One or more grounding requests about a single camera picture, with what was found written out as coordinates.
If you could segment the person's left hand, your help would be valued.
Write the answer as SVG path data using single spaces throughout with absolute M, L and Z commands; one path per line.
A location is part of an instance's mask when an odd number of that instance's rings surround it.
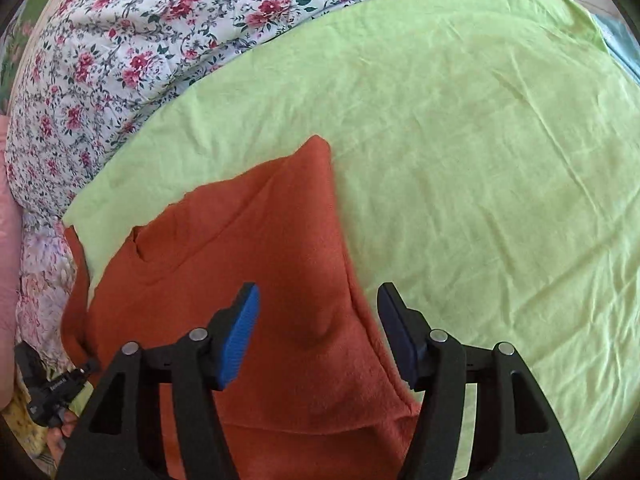
M 47 446 L 56 466 L 58 466 L 62 460 L 67 441 L 72 435 L 77 422 L 77 415 L 72 411 L 66 411 L 63 415 L 62 425 L 48 430 Z

